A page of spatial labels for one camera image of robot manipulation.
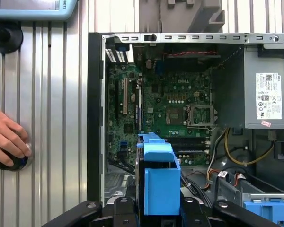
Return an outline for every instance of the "hand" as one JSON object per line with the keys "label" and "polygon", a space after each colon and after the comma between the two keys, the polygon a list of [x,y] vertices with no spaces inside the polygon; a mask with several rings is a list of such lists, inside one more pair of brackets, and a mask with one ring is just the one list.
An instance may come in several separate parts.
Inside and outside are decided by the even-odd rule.
{"label": "hand", "polygon": [[25,142],[28,138],[25,130],[0,111],[0,162],[13,166],[13,161],[1,150],[5,150],[18,158],[30,156],[31,151]]}

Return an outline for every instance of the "power supply label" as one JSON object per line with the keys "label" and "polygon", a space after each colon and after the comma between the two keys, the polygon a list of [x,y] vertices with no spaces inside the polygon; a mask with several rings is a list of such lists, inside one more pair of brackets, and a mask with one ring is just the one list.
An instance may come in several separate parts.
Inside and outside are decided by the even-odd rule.
{"label": "power supply label", "polygon": [[256,73],[257,119],[282,119],[282,84],[278,73]]}

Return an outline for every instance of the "silver ridged panel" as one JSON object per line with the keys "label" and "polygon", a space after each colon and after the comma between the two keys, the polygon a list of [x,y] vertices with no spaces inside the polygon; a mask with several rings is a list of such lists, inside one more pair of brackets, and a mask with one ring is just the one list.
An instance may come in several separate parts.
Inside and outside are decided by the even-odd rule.
{"label": "silver ridged panel", "polygon": [[[34,152],[27,169],[0,171],[0,227],[39,227],[86,199],[88,31],[138,32],[138,2],[80,0],[67,23],[22,24],[21,51],[0,55],[0,109]],[[284,0],[222,0],[222,9],[224,32],[284,32]]]}

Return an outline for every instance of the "green circuit board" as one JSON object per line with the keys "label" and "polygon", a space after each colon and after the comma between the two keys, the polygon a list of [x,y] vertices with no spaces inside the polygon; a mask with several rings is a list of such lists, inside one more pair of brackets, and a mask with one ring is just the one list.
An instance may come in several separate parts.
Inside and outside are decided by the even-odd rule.
{"label": "green circuit board", "polygon": [[[107,74],[108,153],[111,158],[117,159],[120,144],[126,143],[126,159],[134,164],[138,133],[154,132],[161,138],[209,140],[210,131],[197,126],[206,126],[212,120],[207,75],[188,72],[158,75],[154,70],[144,69],[142,72],[134,64],[111,65]],[[139,103],[142,111],[138,116]],[[209,158],[204,152],[180,155],[183,156],[183,166],[206,165]]]}

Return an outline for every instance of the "blue plastic bracket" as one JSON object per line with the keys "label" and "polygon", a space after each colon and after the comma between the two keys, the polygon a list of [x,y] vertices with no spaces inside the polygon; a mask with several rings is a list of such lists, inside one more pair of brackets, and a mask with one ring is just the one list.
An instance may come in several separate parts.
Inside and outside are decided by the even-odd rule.
{"label": "blue plastic bracket", "polygon": [[144,170],[144,214],[179,215],[180,214],[180,178],[181,168],[172,150],[155,133],[141,134],[144,143],[145,162],[170,162],[171,168],[145,168]]}
{"label": "blue plastic bracket", "polygon": [[244,208],[284,227],[284,202],[271,198],[270,202],[244,202]]}

